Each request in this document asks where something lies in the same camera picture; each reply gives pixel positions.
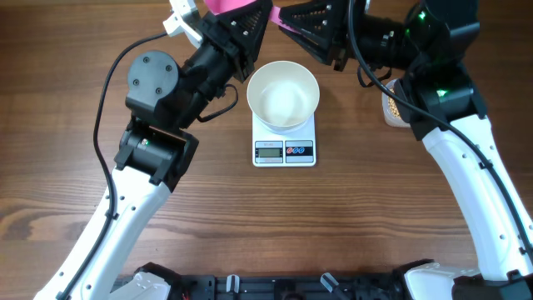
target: green light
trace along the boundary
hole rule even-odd
[[[437,90],[436,91],[436,94],[439,95],[439,97],[442,97],[444,95],[446,95],[448,93],[448,91],[445,91],[445,90]]]

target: cable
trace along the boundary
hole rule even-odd
[[[533,265],[533,247],[531,246],[531,242],[527,236],[526,229],[524,228],[524,224],[522,223],[520,219],[520,215],[518,214],[518,211],[516,210],[516,206],[513,203],[513,200],[511,198],[511,195],[507,191],[507,188],[505,184],[501,181],[500,176],[494,169],[494,166],[492,165],[492,162],[486,158],[485,154],[468,138],[466,137],[459,129],[453,127],[448,122],[444,122],[440,120],[438,117],[400,99],[395,93],[391,92],[386,86],[381,83],[376,75],[370,70],[370,68],[366,65],[365,59],[361,55],[361,51],[359,50],[359,47],[357,46],[357,38],[355,34],[355,27],[354,27],[354,20],[353,20],[353,13],[354,13],[354,7],[357,0],[350,0],[348,5],[348,35],[350,38],[351,48],[356,55],[357,61],[361,64],[361,67],[363,71],[365,71],[366,75],[372,80],[372,82],[376,85],[377,88],[379,88],[382,92],[385,93],[388,97],[394,99],[397,103],[402,105],[405,108],[409,108],[415,113],[418,113],[422,115],[424,118],[429,118],[430,120],[437,123],[439,126],[450,130],[453,132],[459,139],[461,139],[481,160],[481,163],[485,166],[485,168],[489,171],[489,174],[494,179],[494,182],[496,186],[500,189],[501,195],[506,200],[507,207],[509,207],[509,211],[511,212],[511,216],[513,217],[513,221],[516,224],[516,228],[518,229],[518,233],[522,237],[522,241],[524,243],[524,248],[526,249],[527,255],[530,259],[531,264]]]
[[[115,187],[115,182],[113,181],[111,177],[111,173],[109,172],[109,169],[107,168],[106,161],[103,158],[102,152],[100,151],[100,146],[98,146],[98,129],[100,128],[100,119],[102,118],[103,103],[106,97],[107,86],[109,86],[109,81],[111,80],[111,75],[113,75],[113,72],[115,72],[115,68],[117,68],[117,65],[121,61],[121,59],[132,49],[134,49],[135,47],[143,43],[165,37],[166,35],[167,35],[167,32],[162,32],[157,35],[146,37],[146,38],[143,38],[141,40],[134,42],[133,44],[131,44],[126,49],[124,49],[118,55],[117,59],[115,59],[115,62],[111,66],[111,69],[109,69],[109,72],[107,73],[106,80],[103,84],[102,95],[100,96],[100,103],[98,104],[97,119],[96,119],[96,122],[94,123],[94,131],[92,133],[92,143],[94,145],[94,151],[97,154],[98,161],[102,165],[103,174],[106,177],[107,187],[109,189],[109,209],[107,210],[107,213],[106,213],[106,221],[102,226],[102,231],[98,235],[98,238],[96,242],[94,243],[94,245],[92,245],[91,251],[89,251],[89,254],[87,255],[87,257],[85,257],[85,260],[82,262],[82,265],[77,270],[76,274],[74,274],[74,277],[72,277],[72,280],[67,285],[67,287],[65,287],[65,290],[61,292],[60,295],[58,295],[57,299],[66,300],[68,298],[72,289],[76,286],[77,281],[83,275],[83,273],[87,269],[87,266],[91,262],[92,258],[94,257],[98,249],[100,248],[100,245],[102,244],[103,239],[106,237],[107,231],[111,227],[111,222],[116,213],[115,207],[117,204],[117,190]]]
[[[227,113],[230,109],[234,108],[237,105],[237,102],[239,102],[239,92],[237,91],[237,88],[233,84],[230,84],[230,83],[228,83],[224,88],[227,88],[227,87],[233,88],[235,90],[235,101],[233,101],[233,103],[230,104],[228,107],[223,108],[219,110],[218,112],[214,112],[205,117],[198,116],[197,117],[198,122],[205,123],[205,122],[211,121],[212,119],[222,115],[223,113]]]

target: white scale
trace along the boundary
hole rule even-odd
[[[252,114],[252,161],[256,167],[312,167],[316,164],[315,115],[301,126],[275,132]]]

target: wood grain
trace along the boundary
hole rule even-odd
[[[371,13],[401,20],[410,5],[375,0]],[[481,35],[466,65],[531,210],[533,21],[525,5],[482,2]],[[1,299],[32,298],[92,216],[105,188],[92,149],[103,79],[116,55],[162,31],[167,15],[167,4],[153,3],[0,8],[0,268],[9,270],[0,273]],[[124,58],[101,126],[110,165],[129,118],[128,66],[149,49],[180,64],[194,51],[185,37],[163,38]],[[201,142],[193,163],[123,273],[150,261],[216,275],[387,271],[420,258],[475,266],[470,234],[440,169],[412,133],[385,125],[381,95],[359,87],[357,64],[334,72],[270,25],[256,68],[276,60],[305,65],[320,84],[317,165],[253,167],[247,85],[237,85],[241,101],[231,112],[191,126]],[[230,101],[216,100],[206,113]]]

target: white bowl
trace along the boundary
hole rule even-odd
[[[297,128],[315,112],[320,99],[318,82],[295,62],[271,62],[253,74],[247,89],[248,105],[270,129]]]

